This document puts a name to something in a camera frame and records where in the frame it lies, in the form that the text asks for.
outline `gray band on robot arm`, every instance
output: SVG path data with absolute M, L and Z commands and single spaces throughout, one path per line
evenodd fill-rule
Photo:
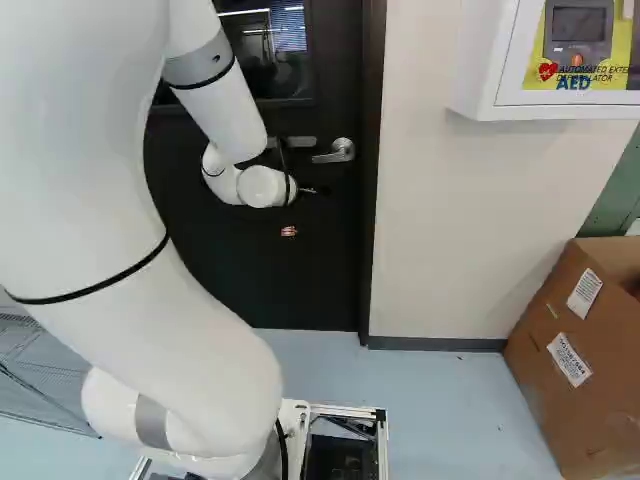
M 234 62 L 229 40 L 220 29 L 209 43 L 199 49 L 167 59 L 162 78 L 173 88 L 198 88 L 222 78 Z
M 136 432 L 142 443 L 148 447 L 171 451 L 167 439 L 167 415 L 169 412 L 155 400 L 138 396 L 136 402 Z

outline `white wall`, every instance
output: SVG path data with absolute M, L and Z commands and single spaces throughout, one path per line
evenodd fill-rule
M 372 335 L 506 337 L 637 123 L 446 111 L 458 4 L 388 0 Z

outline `light blue floor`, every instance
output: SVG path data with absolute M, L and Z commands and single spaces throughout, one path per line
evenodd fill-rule
M 498 354 L 368 351 L 355 335 L 261 331 L 286 395 L 389 411 L 392 480 L 560 480 Z M 126 480 L 111 441 L 0 420 L 0 478 Z

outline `door lock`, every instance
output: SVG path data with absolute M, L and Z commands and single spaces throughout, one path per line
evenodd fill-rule
M 350 162 L 356 158 L 356 146 L 353 141 L 346 137 L 340 137 L 331 145 L 332 153 L 326 155 L 314 155 L 311 157 L 313 163 L 342 163 Z

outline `white label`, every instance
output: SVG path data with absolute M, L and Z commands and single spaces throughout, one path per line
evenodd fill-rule
M 593 270 L 587 268 L 580 277 L 576 288 L 569 295 L 567 307 L 584 320 L 601 288 L 602 280 L 598 278 Z
M 584 381 L 593 373 L 586 363 L 578 356 L 573 349 L 567 336 L 564 333 L 559 333 L 556 338 L 553 339 L 547 350 L 551 353 L 551 356 L 556 361 L 562 373 L 565 374 L 573 388 L 577 388 L 584 383 Z

